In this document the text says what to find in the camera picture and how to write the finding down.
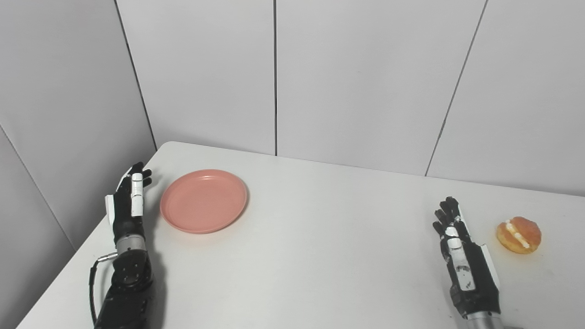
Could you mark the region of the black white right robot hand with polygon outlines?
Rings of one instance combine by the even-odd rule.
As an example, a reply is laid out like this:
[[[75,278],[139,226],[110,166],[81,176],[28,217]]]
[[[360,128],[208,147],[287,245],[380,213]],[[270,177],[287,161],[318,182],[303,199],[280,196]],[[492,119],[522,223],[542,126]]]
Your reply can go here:
[[[472,240],[454,197],[447,196],[439,206],[432,226],[440,237],[441,255],[452,281],[453,305],[463,318],[479,312],[501,314],[499,287],[487,246]]]

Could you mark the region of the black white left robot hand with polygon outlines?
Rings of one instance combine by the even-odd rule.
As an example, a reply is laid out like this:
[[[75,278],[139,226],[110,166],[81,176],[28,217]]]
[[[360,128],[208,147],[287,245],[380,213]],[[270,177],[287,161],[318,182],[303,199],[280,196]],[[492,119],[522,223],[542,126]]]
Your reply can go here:
[[[135,163],[122,175],[116,191],[105,197],[106,216],[115,244],[127,235],[144,235],[144,189],[152,183],[152,171],[143,162]]]

